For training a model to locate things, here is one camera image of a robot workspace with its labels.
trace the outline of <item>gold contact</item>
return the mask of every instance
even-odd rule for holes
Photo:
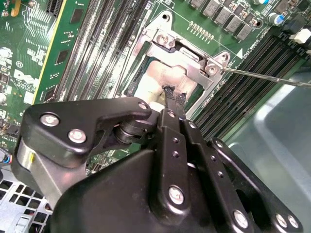
[[[15,16],[18,15],[19,9],[20,9],[20,2],[21,2],[21,0],[16,0],[15,1],[15,7],[12,8],[12,11],[11,11],[11,16],[12,17],[15,17]]]

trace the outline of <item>electrolytic capacitor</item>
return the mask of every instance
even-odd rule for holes
[[[278,15],[277,13],[271,13],[268,16],[269,23],[272,23],[275,26],[278,26],[284,22],[284,16]]]

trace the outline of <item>black mechanical arm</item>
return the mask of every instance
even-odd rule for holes
[[[49,232],[303,232],[230,148],[204,141],[179,102],[166,98],[160,113],[135,97],[28,108],[12,171],[49,200]],[[90,156],[133,142],[140,151],[86,176]]]

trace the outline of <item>metal screw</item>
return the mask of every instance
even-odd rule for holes
[[[214,75],[217,73],[217,67],[215,65],[208,65],[206,66],[205,71],[208,75]]]
[[[236,222],[239,224],[240,227],[242,228],[248,227],[247,219],[245,218],[244,214],[241,211],[235,210],[233,212],[233,215],[234,215]]]
[[[171,186],[169,189],[169,196],[172,200],[177,205],[180,205],[184,202],[184,195],[181,192],[181,190],[175,186]]]
[[[146,106],[143,102],[139,102],[139,103],[138,103],[138,106],[139,106],[140,108],[144,109],[144,110],[147,109],[147,106]]]
[[[42,124],[46,125],[46,126],[56,126],[59,124],[59,119],[52,115],[52,114],[45,114],[40,118],[40,121]]]
[[[287,228],[287,223],[286,223],[285,219],[282,217],[282,215],[276,214],[276,219],[277,219],[277,221],[281,227]]]
[[[190,127],[193,128],[193,129],[196,128],[195,124],[194,124],[193,122],[191,122],[191,121],[189,121],[189,125],[190,125]]]
[[[289,222],[291,223],[291,225],[292,225],[293,227],[295,227],[295,228],[298,228],[298,227],[299,227],[298,222],[294,219],[293,216],[288,215],[287,218],[288,218]]]
[[[169,41],[169,37],[167,35],[160,34],[156,37],[156,41],[160,45],[166,45]]]
[[[174,114],[173,112],[171,112],[171,111],[168,111],[167,114],[168,114],[170,117],[172,117],[172,118],[175,117],[175,114]]]
[[[74,129],[69,132],[68,138],[75,143],[84,143],[86,141],[86,134],[82,130]]]
[[[216,145],[220,148],[223,148],[223,145],[219,141],[216,141]]]

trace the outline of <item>motherboard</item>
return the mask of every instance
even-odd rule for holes
[[[186,93],[187,118],[224,138],[308,64],[307,0],[0,0],[0,143],[12,153],[31,104]],[[139,149],[90,158],[96,172]]]

